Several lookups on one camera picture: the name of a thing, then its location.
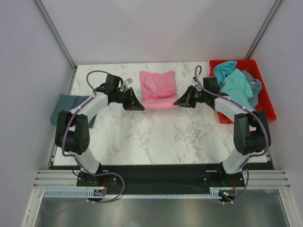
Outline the pink t shirt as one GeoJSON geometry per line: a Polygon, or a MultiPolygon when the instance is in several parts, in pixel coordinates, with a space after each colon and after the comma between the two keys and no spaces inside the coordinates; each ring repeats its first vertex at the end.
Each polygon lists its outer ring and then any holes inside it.
{"type": "Polygon", "coordinates": [[[171,109],[177,101],[175,72],[151,73],[140,72],[142,105],[145,109],[171,109]]]}

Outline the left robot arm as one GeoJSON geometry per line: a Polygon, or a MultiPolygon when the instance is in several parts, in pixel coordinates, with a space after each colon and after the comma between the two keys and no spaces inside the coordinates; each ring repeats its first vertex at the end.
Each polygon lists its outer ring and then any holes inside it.
{"type": "Polygon", "coordinates": [[[101,164],[95,159],[89,149],[89,122],[98,112],[111,103],[118,103],[126,111],[144,111],[144,106],[135,96],[132,87],[128,87],[122,78],[102,70],[92,73],[105,73],[106,81],[93,88],[93,93],[80,105],[70,111],[61,111],[57,117],[55,144],[61,148],[64,157],[72,157],[80,166],[82,172],[87,173],[87,180],[93,186],[99,186],[104,181],[100,171],[101,164]]]}

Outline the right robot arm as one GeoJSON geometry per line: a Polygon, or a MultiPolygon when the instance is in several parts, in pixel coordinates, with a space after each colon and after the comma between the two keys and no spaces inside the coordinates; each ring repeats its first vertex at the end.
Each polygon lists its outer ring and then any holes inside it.
{"type": "Polygon", "coordinates": [[[191,85],[173,104],[185,108],[195,108],[197,103],[204,103],[213,110],[227,116],[233,122],[234,149],[221,163],[223,171],[217,174],[217,181],[228,186],[234,175],[240,172],[252,157],[264,155],[271,139],[264,111],[251,111],[236,105],[225,93],[220,92],[215,77],[203,78],[201,88],[191,85]]]}

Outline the teal t shirt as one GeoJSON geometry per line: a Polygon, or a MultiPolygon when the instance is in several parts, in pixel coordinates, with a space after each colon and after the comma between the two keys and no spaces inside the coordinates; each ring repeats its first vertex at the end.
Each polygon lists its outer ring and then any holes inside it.
{"type": "Polygon", "coordinates": [[[252,97],[252,90],[244,74],[237,68],[237,61],[226,61],[214,67],[214,76],[222,93],[226,93],[238,104],[253,110],[248,99],[252,97]]]}

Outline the folded dark blue t shirt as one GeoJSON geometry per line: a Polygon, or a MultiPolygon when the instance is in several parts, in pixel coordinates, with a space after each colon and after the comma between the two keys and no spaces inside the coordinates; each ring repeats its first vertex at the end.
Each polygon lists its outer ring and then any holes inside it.
{"type": "Polygon", "coordinates": [[[61,111],[70,111],[70,110],[78,107],[80,104],[82,104],[88,98],[89,98],[89,96],[74,96],[74,95],[61,94],[59,101],[57,102],[57,105],[51,115],[51,118],[50,118],[51,124],[56,126],[58,114],[61,111]]]}

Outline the grey blue t shirt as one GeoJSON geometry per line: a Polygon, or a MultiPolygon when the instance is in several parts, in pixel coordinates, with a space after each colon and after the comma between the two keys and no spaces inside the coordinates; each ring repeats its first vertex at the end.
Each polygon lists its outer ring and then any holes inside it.
{"type": "Polygon", "coordinates": [[[259,79],[253,78],[253,76],[248,73],[246,70],[242,70],[250,88],[252,90],[252,97],[248,99],[249,104],[255,108],[258,105],[258,95],[262,90],[262,84],[259,79]]]}

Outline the red plastic bin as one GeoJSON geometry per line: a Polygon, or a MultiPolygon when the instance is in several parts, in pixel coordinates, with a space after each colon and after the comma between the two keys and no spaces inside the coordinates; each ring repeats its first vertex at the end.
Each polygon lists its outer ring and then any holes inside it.
{"type": "MultiPolygon", "coordinates": [[[[214,67],[218,64],[221,64],[223,62],[226,62],[229,60],[210,60],[210,75],[214,76],[214,67]]],[[[276,120],[276,114],[274,111],[274,108],[272,106],[271,100],[269,98],[266,86],[263,82],[263,78],[261,76],[261,73],[259,71],[259,68],[257,66],[257,63],[255,60],[231,60],[231,61],[237,61],[237,68],[240,70],[246,70],[248,73],[250,73],[254,79],[259,79],[262,84],[262,90],[260,94],[258,95],[258,105],[256,106],[257,110],[263,110],[266,113],[267,121],[274,121],[276,120]]],[[[219,122],[221,124],[230,124],[233,123],[228,117],[223,115],[222,113],[217,113],[219,122]]]]}

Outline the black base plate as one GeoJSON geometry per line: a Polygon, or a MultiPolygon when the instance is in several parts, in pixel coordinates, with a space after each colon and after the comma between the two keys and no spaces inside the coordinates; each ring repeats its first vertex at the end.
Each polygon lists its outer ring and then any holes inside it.
{"type": "Polygon", "coordinates": [[[107,192],[139,194],[202,194],[211,187],[240,188],[245,185],[242,173],[227,174],[220,164],[116,165],[102,166],[91,176],[79,172],[78,187],[107,187],[107,192]]]}

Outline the aluminium frame rail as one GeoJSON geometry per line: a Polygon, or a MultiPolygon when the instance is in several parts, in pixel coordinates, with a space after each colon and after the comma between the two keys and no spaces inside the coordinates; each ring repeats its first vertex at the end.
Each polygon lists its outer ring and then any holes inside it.
{"type": "Polygon", "coordinates": [[[122,171],[122,179],[116,175],[93,177],[83,173],[73,174],[70,170],[40,170],[34,181],[35,188],[76,188],[127,186],[198,186],[201,188],[242,188],[251,189],[289,188],[286,173],[281,170],[250,170],[220,177],[214,170],[176,171],[122,171]]]}

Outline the right corner aluminium post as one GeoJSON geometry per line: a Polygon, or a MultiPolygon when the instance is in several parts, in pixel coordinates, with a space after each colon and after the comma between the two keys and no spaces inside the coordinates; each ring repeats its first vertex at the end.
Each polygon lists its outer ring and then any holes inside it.
{"type": "Polygon", "coordinates": [[[244,59],[250,59],[255,52],[256,48],[258,47],[260,41],[262,40],[264,34],[266,33],[267,29],[269,28],[271,22],[273,21],[276,13],[279,11],[279,8],[281,7],[284,0],[275,0],[273,5],[271,6],[269,12],[267,13],[260,29],[258,30],[252,44],[250,45],[250,48],[248,49],[244,59]]]}

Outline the corner aluminium post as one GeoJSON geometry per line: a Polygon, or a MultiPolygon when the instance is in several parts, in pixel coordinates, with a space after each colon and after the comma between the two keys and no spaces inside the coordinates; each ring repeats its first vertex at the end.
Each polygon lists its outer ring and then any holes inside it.
{"type": "Polygon", "coordinates": [[[55,24],[53,23],[46,7],[44,6],[43,2],[41,0],[33,0],[33,3],[37,7],[39,13],[41,14],[45,24],[49,28],[53,38],[55,39],[59,49],[61,50],[62,54],[64,55],[65,59],[67,60],[69,66],[72,68],[73,71],[76,71],[77,66],[72,59],[66,45],[64,44],[58,30],[56,29],[55,24]]]}
{"type": "Polygon", "coordinates": [[[273,21],[276,13],[279,11],[279,8],[281,7],[284,0],[275,0],[273,5],[271,6],[269,12],[267,13],[260,29],[258,30],[252,44],[250,45],[250,48],[248,49],[244,59],[250,59],[255,52],[256,48],[258,47],[260,41],[262,40],[264,34],[266,33],[267,29],[269,28],[271,22],[273,21]]]}

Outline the left corner aluminium post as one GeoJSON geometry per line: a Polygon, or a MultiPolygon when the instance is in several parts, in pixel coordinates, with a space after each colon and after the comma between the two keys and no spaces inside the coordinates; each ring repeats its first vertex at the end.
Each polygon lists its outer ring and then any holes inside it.
{"type": "Polygon", "coordinates": [[[72,59],[66,45],[64,44],[58,30],[56,29],[55,24],[53,23],[46,7],[44,6],[43,2],[41,0],[33,0],[33,3],[37,7],[39,13],[41,14],[45,24],[49,28],[53,38],[55,39],[59,49],[61,50],[62,54],[64,55],[65,59],[67,60],[69,66],[72,68],[73,71],[76,71],[77,66],[72,59]]]}

